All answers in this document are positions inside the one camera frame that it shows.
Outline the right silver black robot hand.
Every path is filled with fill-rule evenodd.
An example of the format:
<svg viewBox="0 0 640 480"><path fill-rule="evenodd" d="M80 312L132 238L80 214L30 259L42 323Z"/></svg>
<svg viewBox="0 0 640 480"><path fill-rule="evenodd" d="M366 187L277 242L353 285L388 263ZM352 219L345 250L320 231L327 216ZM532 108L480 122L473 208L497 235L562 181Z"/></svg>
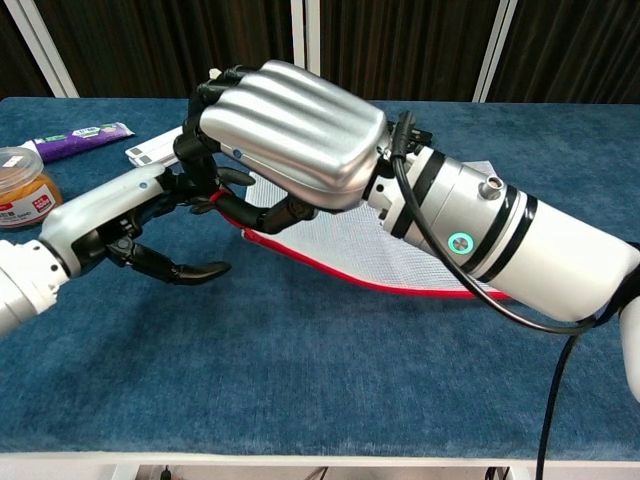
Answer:
<svg viewBox="0 0 640 480"><path fill-rule="evenodd" d="M384 112L293 64L237 65L199 84L173 152L184 173L231 222L277 234L320 211L360 205L390 143ZM222 153L285 191L257 207L228 190L246 175L218 166Z"/></svg>

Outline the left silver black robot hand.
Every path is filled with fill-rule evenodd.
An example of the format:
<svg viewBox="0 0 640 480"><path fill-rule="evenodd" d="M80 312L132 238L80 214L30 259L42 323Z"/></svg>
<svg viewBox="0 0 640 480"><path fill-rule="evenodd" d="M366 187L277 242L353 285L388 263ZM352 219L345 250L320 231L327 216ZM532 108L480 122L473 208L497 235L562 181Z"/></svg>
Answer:
<svg viewBox="0 0 640 480"><path fill-rule="evenodd" d="M88 273L105 259L173 285L200 285L230 270L226 262L176 264L135 242L145 223L179 205L209 200L184 173L161 164L134 168L56 208L42 225L39 241L69 278Z"/></svg>

